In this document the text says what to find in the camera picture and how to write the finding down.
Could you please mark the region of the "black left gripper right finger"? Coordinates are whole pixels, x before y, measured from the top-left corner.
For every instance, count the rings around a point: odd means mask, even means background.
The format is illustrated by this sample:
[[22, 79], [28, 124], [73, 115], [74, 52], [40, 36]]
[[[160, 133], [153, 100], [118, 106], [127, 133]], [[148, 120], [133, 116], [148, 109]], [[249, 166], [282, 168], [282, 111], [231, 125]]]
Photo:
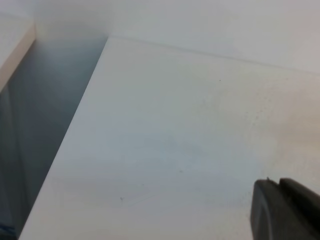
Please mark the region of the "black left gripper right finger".
[[303, 227], [320, 239], [320, 195], [291, 178], [281, 178], [280, 189]]

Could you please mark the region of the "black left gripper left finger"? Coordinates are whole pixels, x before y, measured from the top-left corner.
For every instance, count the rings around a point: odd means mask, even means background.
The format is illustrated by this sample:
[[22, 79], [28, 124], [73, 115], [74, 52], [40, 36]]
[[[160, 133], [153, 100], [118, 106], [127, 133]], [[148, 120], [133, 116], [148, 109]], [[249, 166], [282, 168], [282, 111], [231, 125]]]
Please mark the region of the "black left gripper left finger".
[[256, 180], [250, 210], [254, 240], [313, 240], [289, 205], [279, 182]]

